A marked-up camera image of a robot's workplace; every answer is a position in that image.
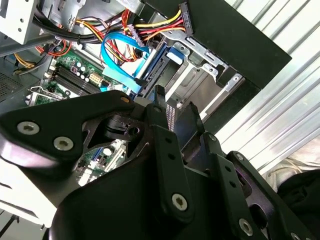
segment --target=metal bracket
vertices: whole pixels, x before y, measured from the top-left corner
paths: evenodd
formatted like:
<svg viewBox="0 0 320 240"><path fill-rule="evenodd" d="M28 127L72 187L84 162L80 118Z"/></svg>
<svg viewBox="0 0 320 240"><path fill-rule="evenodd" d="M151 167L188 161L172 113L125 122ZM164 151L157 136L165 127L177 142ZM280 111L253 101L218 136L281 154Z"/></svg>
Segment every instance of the metal bracket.
<svg viewBox="0 0 320 240"><path fill-rule="evenodd" d="M20 44L28 39L37 0L8 0L5 16L0 15L0 32Z"/></svg>
<svg viewBox="0 0 320 240"><path fill-rule="evenodd" d="M52 7L51 19L72 30L79 10L85 5L86 0L57 0Z"/></svg>

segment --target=white corrugated surface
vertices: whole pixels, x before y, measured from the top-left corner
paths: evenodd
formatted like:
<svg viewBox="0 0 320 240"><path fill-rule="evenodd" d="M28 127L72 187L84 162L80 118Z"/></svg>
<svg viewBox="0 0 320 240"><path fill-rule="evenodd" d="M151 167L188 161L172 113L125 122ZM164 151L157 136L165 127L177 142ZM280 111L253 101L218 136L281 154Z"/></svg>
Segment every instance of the white corrugated surface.
<svg viewBox="0 0 320 240"><path fill-rule="evenodd" d="M263 174L320 134L320 1L227 2L292 57L216 135Z"/></svg>

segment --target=yellow wire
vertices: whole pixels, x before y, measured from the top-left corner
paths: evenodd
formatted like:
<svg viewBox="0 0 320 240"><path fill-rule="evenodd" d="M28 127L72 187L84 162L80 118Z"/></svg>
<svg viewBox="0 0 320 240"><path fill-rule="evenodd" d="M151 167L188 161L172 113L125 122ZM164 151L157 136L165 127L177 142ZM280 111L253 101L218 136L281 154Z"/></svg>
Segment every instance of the yellow wire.
<svg viewBox="0 0 320 240"><path fill-rule="evenodd" d="M156 31L155 33L151 34L150 36L146 37L143 40L144 41L149 40L149 39L153 38L155 35L157 35L159 33L166 32L166 31L171 31L171 30L183 30L183 31L186 31L186 29L184 27L181 27L181 26L179 26L179 27L170 27L170 28L166 28L166 29L162 29L162 30Z"/></svg>
<svg viewBox="0 0 320 240"><path fill-rule="evenodd" d="M22 65L24 65L24 66L27 65L27 66L32 66L32 67L34 66L34 64L23 60L17 53L14 53L14 56L18 60L18 62L21 63Z"/></svg>
<svg viewBox="0 0 320 240"><path fill-rule="evenodd" d="M77 23L79 24L83 24L84 26L86 26L88 29L91 30L91 32L94 33L94 35L96 35L96 37L99 39L100 42L103 42L103 39L102 37L93 29L93 27L90 26L90 24L86 23L85 21L80 21L80 20L77 20L76 21ZM115 56L117 59L119 59L120 61L123 62L123 60L112 50L112 48L110 46L107 45L107 48L109 50L109 52Z"/></svg>
<svg viewBox="0 0 320 240"><path fill-rule="evenodd" d="M16 58L16 60L23 65L25 68L30 69L33 68L35 65L33 63L29 63L27 61L24 61L18 54L14 53L13 54Z"/></svg>
<svg viewBox="0 0 320 240"><path fill-rule="evenodd" d="M180 16L180 14L181 14L181 10L179 10L178 13L173 18L170 18L166 21L157 22L157 23L150 23L150 24L137 24L137 25L135 25L135 27L137 27L137 28L158 27L160 25L169 24L169 23L172 23L173 21L175 21Z"/></svg>

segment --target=silver screw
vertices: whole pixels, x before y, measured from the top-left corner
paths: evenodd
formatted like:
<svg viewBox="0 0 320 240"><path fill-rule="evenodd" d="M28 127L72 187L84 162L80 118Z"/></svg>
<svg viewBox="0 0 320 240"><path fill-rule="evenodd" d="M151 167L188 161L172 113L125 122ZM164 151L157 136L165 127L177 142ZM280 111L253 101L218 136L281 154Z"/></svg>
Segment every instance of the silver screw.
<svg viewBox="0 0 320 240"><path fill-rule="evenodd" d="M239 153L236 154L236 157L237 157L240 161L243 161L243 160L244 160L244 157L241 156Z"/></svg>
<svg viewBox="0 0 320 240"><path fill-rule="evenodd" d="M244 233L247 234L249 237L251 237L254 234L254 230L252 229L251 225L244 218L240 218L239 226L241 230L244 231Z"/></svg>
<svg viewBox="0 0 320 240"><path fill-rule="evenodd" d="M187 200L179 193L175 193L172 195L172 203L173 205L179 209L180 211L185 211L188 207Z"/></svg>
<svg viewBox="0 0 320 240"><path fill-rule="evenodd" d="M211 138L212 141L217 141L217 138L213 135L209 135L209 137Z"/></svg>
<svg viewBox="0 0 320 240"><path fill-rule="evenodd" d="M69 151L74 147L74 142L66 136L59 136L53 141L53 145L60 151Z"/></svg>
<svg viewBox="0 0 320 240"><path fill-rule="evenodd" d="M294 232L291 233L291 237L293 240L300 240L300 237L298 237L298 235L295 234Z"/></svg>
<svg viewBox="0 0 320 240"><path fill-rule="evenodd" d="M16 128L20 133L25 135L34 135L40 131L39 125L32 121L20 122Z"/></svg>

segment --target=black cable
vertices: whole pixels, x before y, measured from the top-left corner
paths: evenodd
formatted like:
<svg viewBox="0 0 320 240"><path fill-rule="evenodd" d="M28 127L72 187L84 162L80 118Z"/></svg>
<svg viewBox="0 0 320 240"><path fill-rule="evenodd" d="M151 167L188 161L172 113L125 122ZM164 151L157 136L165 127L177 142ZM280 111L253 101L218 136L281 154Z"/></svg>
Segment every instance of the black cable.
<svg viewBox="0 0 320 240"><path fill-rule="evenodd" d="M45 30L46 32L71 42L91 43L91 44L100 43L99 41L97 41L98 39L95 34L81 35L81 34L69 32L67 30L64 30L55 26L49 19L47 19L47 17L39 9L39 7L36 8L34 18L33 18L33 23L36 26ZM121 22L115 23L114 25L110 26L109 30L118 29L118 27L120 27L121 25L122 25ZM106 28L106 29L103 29L101 32L105 34L107 31L108 29Z"/></svg>

